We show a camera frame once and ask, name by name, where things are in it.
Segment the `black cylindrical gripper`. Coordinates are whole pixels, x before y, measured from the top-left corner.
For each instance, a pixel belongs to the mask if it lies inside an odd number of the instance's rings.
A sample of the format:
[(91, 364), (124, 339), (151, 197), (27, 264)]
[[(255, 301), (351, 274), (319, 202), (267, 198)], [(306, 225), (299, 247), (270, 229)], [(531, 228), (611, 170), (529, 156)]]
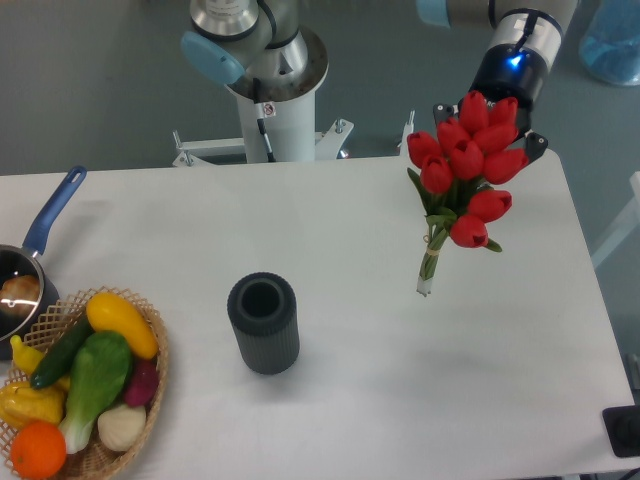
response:
[[(469, 88), (481, 92), (493, 105), (503, 99), (516, 99), (520, 132), (511, 150), (522, 150), (528, 164), (541, 158), (549, 145), (532, 126), (532, 112), (547, 77), (547, 64), (538, 53), (527, 48), (517, 50), (515, 45), (498, 45), (487, 50)], [(435, 126), (458, 117), (457, 104), (438, 103), (432, 111)]]

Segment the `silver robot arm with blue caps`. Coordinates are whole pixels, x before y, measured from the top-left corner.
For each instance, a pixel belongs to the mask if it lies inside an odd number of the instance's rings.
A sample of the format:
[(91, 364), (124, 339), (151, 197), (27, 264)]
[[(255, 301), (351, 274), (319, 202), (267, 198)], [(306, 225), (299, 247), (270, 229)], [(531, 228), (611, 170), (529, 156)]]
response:
[(531, 162), (542, 157), (548, 140), (531, 126), (531, 114), (551, 73), (577, 9), (576, 1), (418, 1), (420, 19), (446, 28), (489, 26), (492, 39), (470, 89), (493, 107), (517, 100), (516, 126)]

